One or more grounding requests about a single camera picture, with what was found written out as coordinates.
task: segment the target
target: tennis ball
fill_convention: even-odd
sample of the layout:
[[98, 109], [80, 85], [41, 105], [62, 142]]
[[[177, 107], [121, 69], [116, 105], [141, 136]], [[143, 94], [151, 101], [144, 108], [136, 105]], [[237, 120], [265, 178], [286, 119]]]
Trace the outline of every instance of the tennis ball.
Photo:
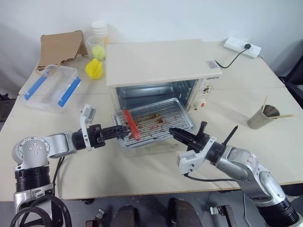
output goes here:
[[103, 60], [106, 55], [104, 47], [100, 45], [94, 46], [91, 53], [93, 54], [94, 58], [97, 58], [98, 60]]

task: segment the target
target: chopstick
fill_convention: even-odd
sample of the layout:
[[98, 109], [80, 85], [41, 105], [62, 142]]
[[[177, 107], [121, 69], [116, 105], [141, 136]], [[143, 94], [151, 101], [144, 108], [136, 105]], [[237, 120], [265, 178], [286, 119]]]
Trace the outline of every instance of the chopstick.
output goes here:
[[287, 114], [287, 115], [281, 115], [281, 116], [272, 116], [270, 117], [271, 119], [276, 119], [276, 118], [284, 118], [284, 117], [294, 117], [293, 114]]
[[265, 108], [265, 104], [266, 104], [267, 98], [268, 98], [268, 96], [265, 97], [265, 100], [264, 100], [264, 103], [263, 103], [263, 106], [262, 106], [262, 113], [264, 112], [264, 108]]

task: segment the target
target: baking tray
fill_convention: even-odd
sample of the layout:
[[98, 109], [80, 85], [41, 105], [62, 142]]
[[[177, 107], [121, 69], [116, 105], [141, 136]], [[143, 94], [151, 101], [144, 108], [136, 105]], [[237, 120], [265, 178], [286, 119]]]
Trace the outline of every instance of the baking tray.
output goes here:
[[[140, 140], [136, 140], [129, 131], [123, 138], [118, 138], [124, 149], [136, 148], [159, 140], [172, 137], [170, 128], [180, 128], [187, 131], [195, 129], [195, 124], [188, 112], [177, 98], [140, 106], [129, 110], [140, 132]], [[114, 113], [114, 124], [127, 125], [123, 111]]]

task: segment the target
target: red food item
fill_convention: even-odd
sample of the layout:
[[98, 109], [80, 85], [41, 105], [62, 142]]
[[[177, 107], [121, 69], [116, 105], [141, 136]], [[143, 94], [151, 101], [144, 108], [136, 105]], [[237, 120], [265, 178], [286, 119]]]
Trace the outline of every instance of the red food item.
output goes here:
[[124, 114], [124, 117], [128, 123], [128, 126], [133, 134], [133, 137], [136, 139], [136, 140], [140, 140], [140, 132], [137, 128], [137, 125], [136, 123], [134, 122], [133, 120], [133, 117], [131, 115], [131, 113], [129, 112], [129, 110], [123, 110], [123, 114]]

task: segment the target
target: oven label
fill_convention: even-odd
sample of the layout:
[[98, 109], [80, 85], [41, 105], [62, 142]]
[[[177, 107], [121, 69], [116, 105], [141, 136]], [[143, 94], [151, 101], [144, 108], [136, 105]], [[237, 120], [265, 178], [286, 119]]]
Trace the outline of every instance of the oven label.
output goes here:
[[211, 69], [217, 69], [218, 68], [215, 61], [206, 61], [206, 63], [208, 65], [208, 67], [211, 68]]

